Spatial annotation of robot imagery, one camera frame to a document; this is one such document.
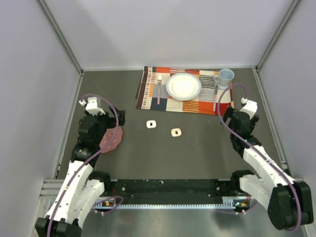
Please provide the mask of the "white earbud charging case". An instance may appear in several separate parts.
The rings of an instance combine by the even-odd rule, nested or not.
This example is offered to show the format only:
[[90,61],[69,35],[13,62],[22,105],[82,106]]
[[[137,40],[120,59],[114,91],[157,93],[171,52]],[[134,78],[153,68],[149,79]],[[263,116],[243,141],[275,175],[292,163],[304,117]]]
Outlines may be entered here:
[[156,126],[157,126],[157,122],[156,122],[155,120],[148,120],[148,121],[146,122],[146,127],[147,127],[148,129],[156,128]]

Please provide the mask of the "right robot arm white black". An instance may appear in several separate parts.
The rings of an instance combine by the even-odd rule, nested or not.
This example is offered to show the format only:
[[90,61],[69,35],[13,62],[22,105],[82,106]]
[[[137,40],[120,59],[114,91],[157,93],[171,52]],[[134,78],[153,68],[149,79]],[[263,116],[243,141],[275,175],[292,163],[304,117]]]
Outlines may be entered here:
[[278,230],[293,230],[314,221],[311,188],[283,171],[266,153],[252,131],[259,120],[243,110],[228,107],[221,118],[230,131],[233,149],[255,172],[238,170],[232,174],[231,191],[254,197],[267,211]]

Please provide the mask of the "beige square ring object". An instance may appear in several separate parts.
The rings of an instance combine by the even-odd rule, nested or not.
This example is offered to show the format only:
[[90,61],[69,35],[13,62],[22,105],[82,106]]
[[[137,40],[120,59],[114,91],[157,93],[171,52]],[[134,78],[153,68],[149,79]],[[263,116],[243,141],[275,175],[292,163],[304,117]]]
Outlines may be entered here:
[[171,136],[176,138],[176,137],[180,137],[182,135],[182,131],[180,128],[174,128],[171,130]]

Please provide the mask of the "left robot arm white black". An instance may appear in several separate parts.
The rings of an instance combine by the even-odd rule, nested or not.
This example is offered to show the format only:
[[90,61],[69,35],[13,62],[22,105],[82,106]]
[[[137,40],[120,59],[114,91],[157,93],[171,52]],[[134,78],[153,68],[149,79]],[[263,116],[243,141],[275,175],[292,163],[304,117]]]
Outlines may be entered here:
[[79,237],[83,224],[97,199],[112,190],[110,175],[95,171],[101,153],[100,143],[109,129],[117,133],[125,124],[125,111],[113,107],[108,112],[89,110],[79,121],[78,139],[71,154],[67,175],[53,205],[45,217],[39,217],[35,229],[40,237]]

